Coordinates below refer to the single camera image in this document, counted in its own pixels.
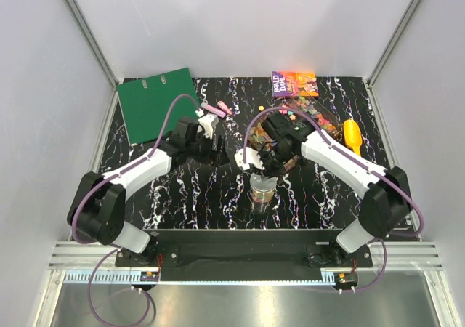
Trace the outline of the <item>clear candy jar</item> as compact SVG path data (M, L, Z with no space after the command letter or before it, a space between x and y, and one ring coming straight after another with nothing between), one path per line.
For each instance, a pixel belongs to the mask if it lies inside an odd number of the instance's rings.
M272 200L275 194L276 188L268 193L256 193L250 191L251 202L252 202L252 211L255 213L264 213L267 205Z

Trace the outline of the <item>round clear jar lid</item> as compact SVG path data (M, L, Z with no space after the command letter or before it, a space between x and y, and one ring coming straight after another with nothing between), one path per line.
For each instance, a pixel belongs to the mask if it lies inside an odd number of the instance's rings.
M251 190L256 193L268 193L276 188L277 177L267 177L261 174L252 174L250 177Z

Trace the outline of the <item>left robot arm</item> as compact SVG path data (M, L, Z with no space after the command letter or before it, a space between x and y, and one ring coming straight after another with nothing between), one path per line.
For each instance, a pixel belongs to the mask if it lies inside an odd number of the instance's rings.
M126 202L149 182L188 160L210 166L227 164L224 140L214 136L218 122L214 114L198 119L183 117L152 150L131 163L106 174L86 173L67 216L73 239L81 244L117 246L138 264L151 265L157 256L156 236L125 220Z

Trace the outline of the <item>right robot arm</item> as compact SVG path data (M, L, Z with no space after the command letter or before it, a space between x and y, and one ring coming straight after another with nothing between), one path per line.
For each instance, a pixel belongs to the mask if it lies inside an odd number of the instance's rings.
M296 156L334 174L361 200L357 219L336 236L330 247L334 264L348 265L357 250L387 237L411 212L410 186L401 168L385 169L365 160L305 118L291 120L276 112L263 120L261 127L273 142L271 148L259 151L265 174L284 174L285 165Z

